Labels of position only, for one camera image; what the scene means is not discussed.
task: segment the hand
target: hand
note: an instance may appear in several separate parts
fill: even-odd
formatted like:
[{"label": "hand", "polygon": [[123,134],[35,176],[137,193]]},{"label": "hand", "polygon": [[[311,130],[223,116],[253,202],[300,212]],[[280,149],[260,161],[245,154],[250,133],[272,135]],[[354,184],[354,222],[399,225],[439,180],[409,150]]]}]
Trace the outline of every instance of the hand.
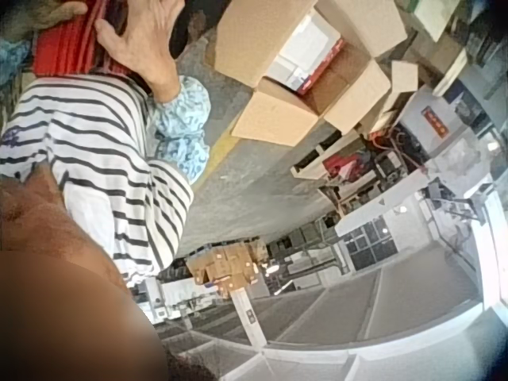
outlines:
[{"label": "hand", "polygon": [[169,40],[183,0],[128,0],[129,16],[123,36],[106,20],[97,20],[98,42],[118,63],[144,79],[157,102],[169,102],[180,92]]},{"label": "hand", "polygon": [[19,2],[2,16],[0,36],[7,41],[18,42],[29,38],[32,32],[51,28],[87,11],[87,4],[84,2],[62,2],[62,0]]}]

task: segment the person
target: person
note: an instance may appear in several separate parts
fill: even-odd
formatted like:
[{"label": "person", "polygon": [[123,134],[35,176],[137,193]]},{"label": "person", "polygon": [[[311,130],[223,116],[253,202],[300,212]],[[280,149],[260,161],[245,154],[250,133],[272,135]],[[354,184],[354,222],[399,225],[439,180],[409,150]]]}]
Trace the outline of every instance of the person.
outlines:
[{"label": "person", "polygon": [[[87,11],[83,2],[21,3],[28,10],[15,7],[0,28],[3,81],[27,54],[29,29]],[[203,126],[210,100],[199,81],[178,76],[168,49],[183,0],[129,0],[128,6],[125,33],[97,20],[97,39],[152,94],[120,75],[37,79],[2,131],[0,174],[24,183],[47,163],[67,213],[132,287],[169,266],[178,250],[193,201],[190,184],[209,156]],[[10,248],[13,240],[3,240]]]},{"label": "person", "polygon": [[[82,2],[12,4],[0,23],[0,85],[25,59],[34,29],[87,12]],[[164,355],[129,290],[178,249],[191,183],[209,155],[210,100],[197,80],[178,76],[168,52],[182,0],[128,5],[122,36],[103,20],[95,28],[143,83],[40,78],[2,128],[0,288],[11,292],[0,320],[10,321],[2,341],[11,365],[24,364],[21,379],[216,379]]]}]

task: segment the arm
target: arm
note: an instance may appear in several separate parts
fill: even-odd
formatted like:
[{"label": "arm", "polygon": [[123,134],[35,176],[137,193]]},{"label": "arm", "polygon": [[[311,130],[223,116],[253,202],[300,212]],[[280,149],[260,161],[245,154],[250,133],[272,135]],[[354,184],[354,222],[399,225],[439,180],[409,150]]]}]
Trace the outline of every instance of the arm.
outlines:
[{"label": "arm", "polygon": [[175,99],[155,104],[152,123],[163,137],[155,156],[175,164],[192,184],[205,170],[210,156],[210,147],[203,140],[210,98],[197,79],[181,75],[179,83],[181,91]]},{"label": "arm", "polygon": [[0,37],[0,87],[5,86],[18,72],[30,52],[29,41],[11,43]]},{"label": "arm", "polygon": [[18,72],[30,52],[33,32],[51,28],[87,12],[83,2],[22,0],[15,2],[0,19],[0,87]]},{"label": "arm", "polygon": [[97,20],[98,42],[110,56],[143,78],[156,104],[154,127],[163,136],[156,156],[176,164],[189,182],[203,172],[209,148],[202,127],[210,114],[205,88],[180,77],[169,52],[171,32],[183,0],[128,0],[129,17],[122,36],[105,20]]}]

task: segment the blue patterned sleeve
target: blue patterned sleeve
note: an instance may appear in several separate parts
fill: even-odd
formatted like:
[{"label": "blue patterned sleeve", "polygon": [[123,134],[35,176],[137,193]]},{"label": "blue patterned sleeve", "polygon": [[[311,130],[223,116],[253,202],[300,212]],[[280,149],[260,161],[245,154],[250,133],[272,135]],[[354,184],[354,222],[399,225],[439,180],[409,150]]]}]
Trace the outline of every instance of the blue patterned sleeve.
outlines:
[{"label": "blue patterned sleeve", "polygon": [[9,42],[0,38],[0,87],[8,83],[30,52],[30,41]]},{"label": "blue patterned sleeve", "polygon": [[192,184],[203,173],[210,157],[203,126],[211,105],[208,91],[197,79],[185,75],[179,78],[182,87],[178,97],[155,106],[152,123],[161,140],[155,156],[174,163]]}]

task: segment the skin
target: skin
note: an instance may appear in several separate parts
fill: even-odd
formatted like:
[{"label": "skin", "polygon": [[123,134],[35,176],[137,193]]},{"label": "skin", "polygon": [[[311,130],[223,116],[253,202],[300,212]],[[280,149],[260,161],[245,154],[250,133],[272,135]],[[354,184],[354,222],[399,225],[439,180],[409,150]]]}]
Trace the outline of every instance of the skin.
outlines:
[{"label": "skin", "polygon": [[[98,42],[156,101],[170,102],[180,85],[168,41],[183,0],[128,4],[125,34],[98,21]],[[82,2],[23,0],[2,18],[0,37],[16,42],[86,11]],[[168,379],[155,330],[111,259],[67,214],[47,164],[24,183],[0,179],[0,263],[0,287],[10,290],[0,321],[12,325],[20,379]]]}]

